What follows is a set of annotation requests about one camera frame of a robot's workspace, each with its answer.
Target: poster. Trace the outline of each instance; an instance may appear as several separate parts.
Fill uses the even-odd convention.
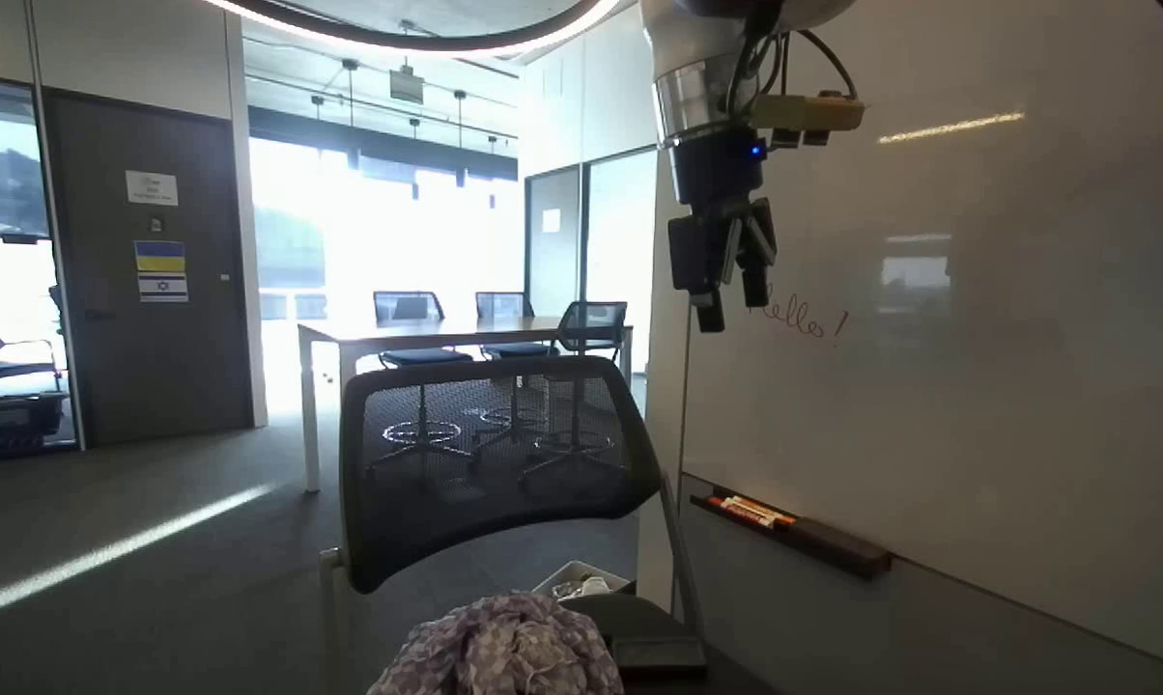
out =
[[[125,192],[131,205],[176,207],[183,184],[174,174],[125,170]]]
[[[189,305],[189,254],[176,240],[134,240],[138,300]]]

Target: patterned cloth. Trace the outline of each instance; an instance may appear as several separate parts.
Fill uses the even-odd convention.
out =
[[[372,695],[622,695],[622,681],[587,614],[513,590],[419,624]]]

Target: gray carpet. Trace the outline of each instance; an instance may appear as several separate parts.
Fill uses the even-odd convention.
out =
[[[363,693],[410,624],[581,557],[632,577],[629,521],[513,529],[355,593],[339,541],[335,438],[303,499],[296,425],[0,465],[0,588],[112,550],[242,489],[263,499],[0,610],[0,695]]]

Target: glass wall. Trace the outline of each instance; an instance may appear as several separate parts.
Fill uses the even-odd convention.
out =
[[[632,323],[629,372],[650,372],[652,322],[652,205],[656,153],[636,149],[587,170],[587,273],[583,292],[596,300],[626,300]]]
[[[650,372],[656,153],[629,149],[527,180],[528,297],[542,318],[568,300],[626,300],[629,372]]]
[[[75,443],[31,89],[0,84],[0,460]]]
[[[346,149],[251,138],[265,402],[296,407],[296,322],[373,322],[373,290],[438,290],[477,318],[477,290],[527,285],[523,192]]]

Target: whiteboard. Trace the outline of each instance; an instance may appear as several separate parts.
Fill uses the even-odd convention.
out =
[[[769,158],[774,308],[730,285],[693,337],[683,472],[1163,657],[1163,12],[860,0],[822,36],[871,125]]]

